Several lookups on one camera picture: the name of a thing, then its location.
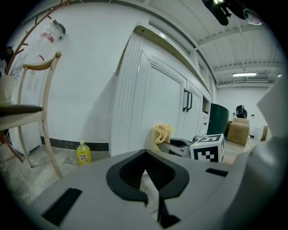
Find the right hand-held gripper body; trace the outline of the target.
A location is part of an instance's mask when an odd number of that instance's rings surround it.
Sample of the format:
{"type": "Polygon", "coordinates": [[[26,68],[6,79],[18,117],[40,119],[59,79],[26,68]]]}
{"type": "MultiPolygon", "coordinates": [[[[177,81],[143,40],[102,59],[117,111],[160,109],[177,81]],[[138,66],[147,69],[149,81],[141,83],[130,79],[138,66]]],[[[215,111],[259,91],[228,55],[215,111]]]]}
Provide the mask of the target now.
{"type": "Polygon", "coordinates": [[[189,156],[185,158],[223,163],[225,158],[224,134],[204,135],[189,146],[189,156]]]}

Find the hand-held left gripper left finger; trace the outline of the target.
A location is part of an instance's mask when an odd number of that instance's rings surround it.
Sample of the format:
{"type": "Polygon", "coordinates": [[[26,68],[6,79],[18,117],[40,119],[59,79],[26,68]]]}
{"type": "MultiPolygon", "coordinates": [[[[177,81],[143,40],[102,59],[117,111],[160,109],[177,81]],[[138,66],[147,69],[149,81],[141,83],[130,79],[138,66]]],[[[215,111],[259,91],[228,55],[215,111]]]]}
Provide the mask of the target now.
{"type": "Polygon", "coordinates": [[[143,202],[126,201],[111,191],[106,182],[108,169],[134,152],[99,160],[58,180],[31,204],[42,215],[68,188],[82,191],[60,224],[62,230],[160,230],[143,202]]]}

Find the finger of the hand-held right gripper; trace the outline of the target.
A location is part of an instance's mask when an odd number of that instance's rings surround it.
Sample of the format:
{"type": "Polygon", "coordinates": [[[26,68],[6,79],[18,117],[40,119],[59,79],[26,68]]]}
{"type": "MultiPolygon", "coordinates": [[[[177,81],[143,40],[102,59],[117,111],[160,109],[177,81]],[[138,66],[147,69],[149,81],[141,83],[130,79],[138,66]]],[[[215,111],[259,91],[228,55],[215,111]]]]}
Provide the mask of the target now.
{"type": "Polygon", "coordinates": [[[158,147],[160,151],[171,155],[189,156],[189,146],[172,146],[170,143],[163,142],[158,147]]]}
{"type": "Polygon", "coordinates": [[[197,140],[199,140],[199,136],[198,135],[194,136],[191,141],[187,140],[187,139],[181,139],[181,138],[171,138],[170,139],[170,144],[172,146],[191,146],[197,140]]]}

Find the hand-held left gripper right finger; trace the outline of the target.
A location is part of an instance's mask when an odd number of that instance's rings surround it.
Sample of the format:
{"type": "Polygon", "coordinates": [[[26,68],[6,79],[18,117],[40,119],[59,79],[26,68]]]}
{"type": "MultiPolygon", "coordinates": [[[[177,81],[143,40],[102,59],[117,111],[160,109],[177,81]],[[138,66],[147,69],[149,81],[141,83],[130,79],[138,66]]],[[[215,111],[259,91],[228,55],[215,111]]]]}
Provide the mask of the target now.
{"type": "Polygon", "coordinates": [[[146,150],[145,166],[158,192],[158,221],[147,218],[147,230],[221,229],[220,187],[230,165],[146,150]]]}

